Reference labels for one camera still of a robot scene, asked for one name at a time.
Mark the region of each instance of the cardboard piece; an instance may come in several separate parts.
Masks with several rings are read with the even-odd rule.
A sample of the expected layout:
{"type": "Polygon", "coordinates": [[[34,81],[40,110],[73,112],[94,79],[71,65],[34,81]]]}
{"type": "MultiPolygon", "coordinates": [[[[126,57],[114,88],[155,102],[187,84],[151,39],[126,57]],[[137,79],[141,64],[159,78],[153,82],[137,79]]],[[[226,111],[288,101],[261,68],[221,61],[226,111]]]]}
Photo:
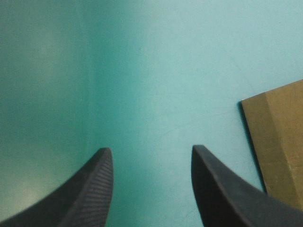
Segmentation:
{"type": "Polygon", "coordinates": [[[268,194],[303,210],[303,80],[242,106],[268,194]]]}

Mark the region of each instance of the teal floor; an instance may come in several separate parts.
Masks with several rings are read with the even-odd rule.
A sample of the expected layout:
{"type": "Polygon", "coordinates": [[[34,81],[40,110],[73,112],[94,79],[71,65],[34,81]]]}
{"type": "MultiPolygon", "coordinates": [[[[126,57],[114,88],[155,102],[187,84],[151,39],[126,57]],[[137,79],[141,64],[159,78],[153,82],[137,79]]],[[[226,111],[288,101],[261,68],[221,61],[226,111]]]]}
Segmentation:
{"type": "Polygon", "coordinates": [[[261,188],[237,103],[302,79],[303,1],[0,1],[0,219],[111,147],[107,227],[201,227],[193,144],[261,188]]]}

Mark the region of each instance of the teal surface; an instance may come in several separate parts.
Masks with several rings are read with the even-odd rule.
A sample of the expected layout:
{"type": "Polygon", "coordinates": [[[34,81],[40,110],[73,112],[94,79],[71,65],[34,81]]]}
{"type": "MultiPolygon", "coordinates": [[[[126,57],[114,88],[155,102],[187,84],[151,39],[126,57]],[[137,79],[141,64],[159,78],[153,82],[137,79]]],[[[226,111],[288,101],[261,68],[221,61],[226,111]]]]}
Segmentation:
{"type": "Polygon", "coordinates": [[[191,146],[261,188],[237,103],[303,74],[298,0],[0,1],[0,219],[100,147],[107,227],[199,227],[191,146]]]}

